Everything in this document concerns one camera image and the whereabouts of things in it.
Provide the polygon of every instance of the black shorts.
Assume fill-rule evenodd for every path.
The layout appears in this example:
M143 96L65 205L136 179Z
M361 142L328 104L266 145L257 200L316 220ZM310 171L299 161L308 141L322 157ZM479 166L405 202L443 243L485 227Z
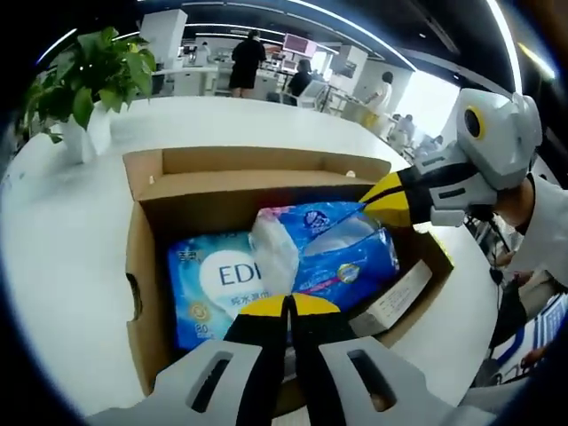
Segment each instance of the black shorts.
M254 89L256 79L256 69L233 68L230 89Z

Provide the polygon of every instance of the white flower pot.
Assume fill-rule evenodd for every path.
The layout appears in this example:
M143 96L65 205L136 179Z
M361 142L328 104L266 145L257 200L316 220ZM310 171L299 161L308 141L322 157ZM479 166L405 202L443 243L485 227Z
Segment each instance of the white flower pot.
M72 115L59 126L67 157L73 164L91 162L110 146L110 112L105 111L100 102L95 104L86 131Z

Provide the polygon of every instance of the white table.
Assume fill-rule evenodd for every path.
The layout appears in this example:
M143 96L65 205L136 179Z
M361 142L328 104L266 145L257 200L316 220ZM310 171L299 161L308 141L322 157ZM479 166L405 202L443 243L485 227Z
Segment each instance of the white table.
M361 126L300 108L245 99L162 98L133 103L112 123L113 145L69 167L64 146L33 138L9 168L2 250L14 312L44 372L82 414L142 398L126 321L124 277L132 201L121 154L173 146L284 146L407 163ZM456 405L479 368L497 318L488 263L464 227L435 229L455 269L393 350L429 390Z

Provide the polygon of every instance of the blue tissue package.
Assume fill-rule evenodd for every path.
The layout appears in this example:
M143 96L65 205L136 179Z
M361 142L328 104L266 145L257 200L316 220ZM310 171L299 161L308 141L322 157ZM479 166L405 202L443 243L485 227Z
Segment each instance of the blue tissue package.
M377 293L397 274L398 258L389 232L363 208L358 202L319 202L261 210L253 228L256 255L262 248L268 255L297 257L282 259L282 266L262 253L261 271L283 275L296 266L292 292L323 297L342 311Z
M168 251L177 346L191 350L223 339L242 307L268 297L247 233L202 235Z

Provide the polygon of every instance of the potted plant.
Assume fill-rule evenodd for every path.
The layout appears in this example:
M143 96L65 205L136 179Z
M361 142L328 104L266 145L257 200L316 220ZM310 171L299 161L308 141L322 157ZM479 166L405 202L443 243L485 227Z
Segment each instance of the potted plant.
M117 36L114 28L79 35L28 90L20 125L32 134L37 117L39 131L55 144L63 140L75 162L85 162L110 144L110 109L120 113L122 104L130 107L139 93L151 95L156 65L143 47L147 42L139 36L115 40ZM61 133L51 128L53 122Z

